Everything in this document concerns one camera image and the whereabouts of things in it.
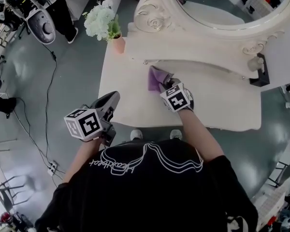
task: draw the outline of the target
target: power strip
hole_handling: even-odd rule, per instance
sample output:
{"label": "power strip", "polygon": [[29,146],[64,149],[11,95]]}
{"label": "power strip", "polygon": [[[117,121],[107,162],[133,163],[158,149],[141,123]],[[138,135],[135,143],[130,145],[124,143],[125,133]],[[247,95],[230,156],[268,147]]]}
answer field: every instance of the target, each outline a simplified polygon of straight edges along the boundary
{"label": "power strip", "polygon": [[58,167],[58,164],[55,161],[51,161],[49,163],[48,170],[47,170],[48,174],[50,176],[53,176],[57,170],[57,167]]}

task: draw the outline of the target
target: sneaker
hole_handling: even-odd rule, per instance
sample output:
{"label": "sneaker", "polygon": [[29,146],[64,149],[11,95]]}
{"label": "sneaker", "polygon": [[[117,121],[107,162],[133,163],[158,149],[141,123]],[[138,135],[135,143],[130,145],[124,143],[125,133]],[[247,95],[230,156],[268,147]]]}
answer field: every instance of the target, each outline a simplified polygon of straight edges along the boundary
{"label": "sneaker", "polygon": [[178,138],[179,140],[183,139],[183,134],[180,130],[172,130],[170,133],[170,139]]}
{"label": "sneaker", "polygon": [[285,93],[287,92],[287,90],[286,90],[286,85],[281,86],[281,90],[282,90],[282,92],[285,94]]}
{"label": "sneaker", "polygon": [[286,108],[290,108],[290,102],[286,102]]}
{"label": "sneaker", "polygon": [[72,44],[72,43],[73,43],[73,41],[75,40],[75,38],[76,38],[76,36],[77,36],[77,34],[78,34],[78,28],[77,28],[77,27],[75,27],[75,29],[76,29],[76,34],[75,34],[75,36],[74,36],[73,40],[71,40],[71,41],[68,41],[68,43],[69,43],[69,44]]}
{"label": "sneaker", "polygon": [[143,134],[140,130],[133,130],[131,131],[131,134],[130,134],[130,140],[132,141],[133,139],[143,139]]}

